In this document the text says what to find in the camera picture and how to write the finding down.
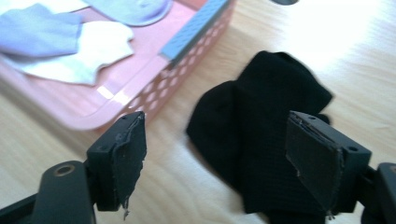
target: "black fabric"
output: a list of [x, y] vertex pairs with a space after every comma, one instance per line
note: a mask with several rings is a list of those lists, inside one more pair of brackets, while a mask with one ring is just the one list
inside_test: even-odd
[[312, 217], [311, 223], [324, 223], [325, 211], [298, 180], [284, 145], [291, 110], [316, 116], [331, 99], [289, 54], [261, 51], [237, 80], [204, 94], [187, 134], [206, 161], [241, 193], [247, 213], [271, 214], [272, 223], [280, 220], [279, 214], [291, 218], [290, 223], [299, 223], [299, 214]]

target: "pink plastic basket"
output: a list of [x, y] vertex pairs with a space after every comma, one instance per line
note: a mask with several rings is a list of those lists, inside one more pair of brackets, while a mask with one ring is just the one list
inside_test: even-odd
[[[150, 121], [219, 39], [233, 0], [179, 0], [165, 19], [133, 27], [135, 54], [103, 68], [94, 87], [26, 76], [0, 62], [0, 78], [72, 130], [103, 130], [120, 116], [144, 111]], [[85, 21], [106, 21], [91, 8]]]

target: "white fabric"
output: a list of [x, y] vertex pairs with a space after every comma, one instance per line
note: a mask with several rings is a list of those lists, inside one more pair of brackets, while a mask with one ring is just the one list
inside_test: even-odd
[[82, 0], [0, 0], [0, 14], [11, 9], [23, 9], [34, 4], [47, 7], [52, 13], [71, 12], [88, 7]]
[[77, 54], [48, 58], [2, 55], [16, 70], [37, 77], [94, 85], [100, 68], [132, 55], [132, 30], [114, 21], [92, 21], [81, 27]]

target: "screw hole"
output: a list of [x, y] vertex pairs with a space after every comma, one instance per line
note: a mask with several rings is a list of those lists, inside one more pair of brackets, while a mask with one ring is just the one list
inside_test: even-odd
[[55, 176], [63, 176], [72, 173], [74, 170], [75, 170], [74, 165], [66, 164], [56, 169], [53, 174]]
[[272, 0], [272, 1], [282, 6], [290, 6], [298, 2], [298, 0]]
[[348, 147], [347, 149], [349, 149], [351, 151], [359, 151], [356, 147]]

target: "wooden table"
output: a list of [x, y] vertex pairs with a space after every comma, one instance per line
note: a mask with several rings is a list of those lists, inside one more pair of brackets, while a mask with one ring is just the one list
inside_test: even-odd
[[[396, 162], [395, 11], [393, 0], [238, 1], [225, 35], [148, 125], [126, 223], [265, 222], [244, 214], [241, 198], [206, 169], [184, 133], [201, 95], [237, 78], [260, 50], [286, 51], [313, 71], [334, 95], [324, 110], [332, 126], [372, 150], [374, 168]], [[84, 161], [98, 137], [64, 130], [16, 95], [0, 95], [0, 208], [35, 193], [52, 165]], [[96, 215], [98, 223], [123, 223], [121, 211]], [[360, 223], [360, 215], [358, 205], [331, 223]]]

